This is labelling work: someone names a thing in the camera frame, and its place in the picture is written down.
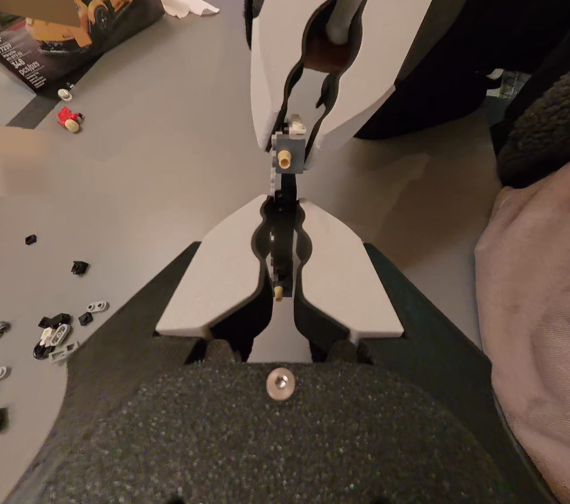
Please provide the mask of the scattered small toy bricks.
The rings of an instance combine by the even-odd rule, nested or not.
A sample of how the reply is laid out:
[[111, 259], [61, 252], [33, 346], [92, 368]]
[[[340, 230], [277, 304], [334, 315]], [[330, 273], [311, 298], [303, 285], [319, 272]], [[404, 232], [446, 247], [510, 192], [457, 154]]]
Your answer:
[[[38, 241], [36, 234], [25, 238], [26, 245], [35, 244]], [[82, 277], [87, 274], [91, 266], [86, 261], [75, 260], [72, 264], [71, 273]], [[81, 327], [85, 327], [94, 321], [93, 314], [105, 312], [110, 307], [108, 301], [95, 301], [87, 306], [87, 310], [78, 317]], [[50, 363], [60, 363], [66, 360], [73, 352], [79, 348], [79, 342], [68, 342], [71, 334], [73, 318], [68, 313], [59, 313], [53, 317], [43, 317], [38, 327], [42, 330], [39, 341], [34, 345], [32, 356], [36, 360], [48, 359]], [[1, 337], [11, 329], [11, 323], [1, 321]], [[4, 380], [11, 369], [1, 366], [1, 380]], [[1, 407], [1, 432], [9, 425], [9, 410]]]

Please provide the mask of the dark toy brick assembly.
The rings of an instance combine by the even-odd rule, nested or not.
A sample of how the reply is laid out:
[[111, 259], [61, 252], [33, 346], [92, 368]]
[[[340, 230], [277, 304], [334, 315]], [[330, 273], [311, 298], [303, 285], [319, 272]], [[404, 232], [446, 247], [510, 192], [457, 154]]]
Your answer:
[[294, 114], [290, 115], [271, 137], [270, 266], [274, 299], [277, 303], [283, 301], [284, 298], [292, 297], [294, 290], [293, 243], [297, 207], [296, 177], [298, 176], [276, 172], [274, 139], [279, 133], [304, 136], [306, 150], [307, 129], [301, 117]]

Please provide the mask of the dark grey toy axle brick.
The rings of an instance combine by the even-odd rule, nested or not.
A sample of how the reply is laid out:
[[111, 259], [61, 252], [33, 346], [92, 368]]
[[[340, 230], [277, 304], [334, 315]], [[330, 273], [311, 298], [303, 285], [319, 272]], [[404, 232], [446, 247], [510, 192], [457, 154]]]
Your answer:
[[[277, 153], [281, 150], [288, 150], [292, 155], [291, 166], [287, 170], [282, 170], [277, 164]], [[305, 137], [299, 135], [290, 136], [288, 134], [277, 134], [274, 139], [275, 168], [278, 174], [299, 175], [304, 172]]]

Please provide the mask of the grey desk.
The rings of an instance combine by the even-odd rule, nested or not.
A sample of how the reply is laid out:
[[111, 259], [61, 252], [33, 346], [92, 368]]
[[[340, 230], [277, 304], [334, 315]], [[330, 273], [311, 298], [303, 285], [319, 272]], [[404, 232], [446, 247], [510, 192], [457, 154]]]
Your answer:
[[[32, 357], [39, 320], [110, 309], [98, 328], [226, 216], [267, 193], [269, 156], [250, 111], [243, 0], [213, 16], [164, 16], [76, 84], [79, 134], [50, 111], [1, 127], [1, 500], [52, 429], [67, 367]], [[306, 197], [372, 243], [477, 346], [474, 246], [498, 193], [484, 109], [417, 134], [351, 140], [304, 174]], [[25, 244], [36, 234], [38, 241]], [[71, 273], [75, 260], [91, 266]]]

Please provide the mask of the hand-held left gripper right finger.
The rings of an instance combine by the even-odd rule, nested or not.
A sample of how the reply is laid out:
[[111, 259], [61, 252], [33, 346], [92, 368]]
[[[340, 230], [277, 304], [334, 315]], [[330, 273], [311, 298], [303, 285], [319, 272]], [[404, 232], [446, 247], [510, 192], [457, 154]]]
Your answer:
[[360, 237], [305, 198], [295, 228], [299, 332], [309, 341], [400, 338], [403, 325]]

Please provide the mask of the person's black fleece jacket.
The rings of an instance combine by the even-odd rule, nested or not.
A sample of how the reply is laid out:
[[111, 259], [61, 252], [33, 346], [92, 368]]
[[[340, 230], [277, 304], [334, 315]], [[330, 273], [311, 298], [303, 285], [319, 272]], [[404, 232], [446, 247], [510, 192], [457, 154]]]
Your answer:
[[498, 153], [503, 187], [525, 188], [569, 163], [569, 73], [562, 75], [514, 121]]

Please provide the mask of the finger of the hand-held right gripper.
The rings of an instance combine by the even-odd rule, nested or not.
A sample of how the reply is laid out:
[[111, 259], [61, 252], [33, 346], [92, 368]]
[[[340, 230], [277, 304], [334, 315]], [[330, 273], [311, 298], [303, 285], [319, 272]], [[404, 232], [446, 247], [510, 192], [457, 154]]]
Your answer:
[[270, 139], [287, 112], [289, 86], [303, 66], [308, 30], [332, 0], [263, 0], [251, 32], [250, 100], [258, 146]]
[[313, 127], [305, 168], [330, 161], [386, 102], [432, 0], [362, 0], [351, 24], [351, 58], [331, 82]]

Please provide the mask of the person's beige shirt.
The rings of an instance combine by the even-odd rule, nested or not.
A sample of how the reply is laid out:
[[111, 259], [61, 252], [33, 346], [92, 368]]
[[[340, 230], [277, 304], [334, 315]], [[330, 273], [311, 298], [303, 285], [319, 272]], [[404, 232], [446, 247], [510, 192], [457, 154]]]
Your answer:
[[475, 289], [503, 414], [569, 503], [569, 165], [502, 189], [475, 246]]

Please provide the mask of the person's right hand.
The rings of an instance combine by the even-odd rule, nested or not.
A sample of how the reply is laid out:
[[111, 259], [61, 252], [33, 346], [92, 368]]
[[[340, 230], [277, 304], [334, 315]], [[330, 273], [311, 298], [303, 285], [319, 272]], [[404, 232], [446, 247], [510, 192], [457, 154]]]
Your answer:
[[338, 73], [349, 63], [351, 46], [333, 43], [325, 30], [310, 34], [304, 57], [304, 67], [322, 73]]

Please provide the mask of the red toy minifigure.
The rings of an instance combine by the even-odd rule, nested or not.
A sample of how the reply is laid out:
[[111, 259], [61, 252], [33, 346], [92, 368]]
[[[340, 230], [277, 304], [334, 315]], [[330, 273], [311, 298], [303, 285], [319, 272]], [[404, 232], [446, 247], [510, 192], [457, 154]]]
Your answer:
[[84, 115], [79, 112], [73, 112], [68, 107], [63, 107], [57, 114], [58, 123], [72, 133], [78, 133], [82, 130]]

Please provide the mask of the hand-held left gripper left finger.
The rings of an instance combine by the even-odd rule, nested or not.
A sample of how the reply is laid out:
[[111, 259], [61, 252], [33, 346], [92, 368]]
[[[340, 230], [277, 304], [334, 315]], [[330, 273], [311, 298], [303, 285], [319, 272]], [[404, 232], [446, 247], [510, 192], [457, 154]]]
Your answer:
[[269, 196], [258, 196], [203, 238], [156, 324], [157, 334], [256, 337], [266, 329], [273, 313], [269, 203]]

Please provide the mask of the torn white paper bag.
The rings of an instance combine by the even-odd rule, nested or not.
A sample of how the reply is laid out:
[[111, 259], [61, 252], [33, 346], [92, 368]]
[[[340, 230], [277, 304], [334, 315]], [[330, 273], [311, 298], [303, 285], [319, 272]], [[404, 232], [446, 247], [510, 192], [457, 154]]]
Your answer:
[[197, 16], [216, 15], [219, 9], [204, 0], [161, 0], [165, 13], [179, 19], [189, 14]]

